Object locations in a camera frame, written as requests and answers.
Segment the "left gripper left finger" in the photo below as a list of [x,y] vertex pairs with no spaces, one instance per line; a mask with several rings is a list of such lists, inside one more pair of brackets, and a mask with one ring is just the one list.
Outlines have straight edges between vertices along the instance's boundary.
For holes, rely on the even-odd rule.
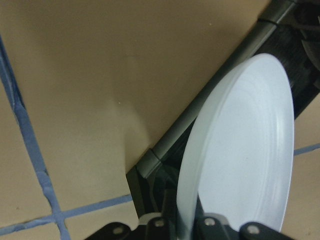
[[110,222],[87,237],[88,240],[176,240],[177,191],[166,189],[160,212],[146,213],[131,229],[122,222]]

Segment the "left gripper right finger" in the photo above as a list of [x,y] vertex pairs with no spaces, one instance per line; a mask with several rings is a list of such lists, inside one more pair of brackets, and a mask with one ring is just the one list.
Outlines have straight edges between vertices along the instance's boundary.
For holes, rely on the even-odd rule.
[[197,199],[194,218],[196,240],[290,240],[291,237],[259,222],[246,222],[234,230],[226,217],[217,213],[205,213]]

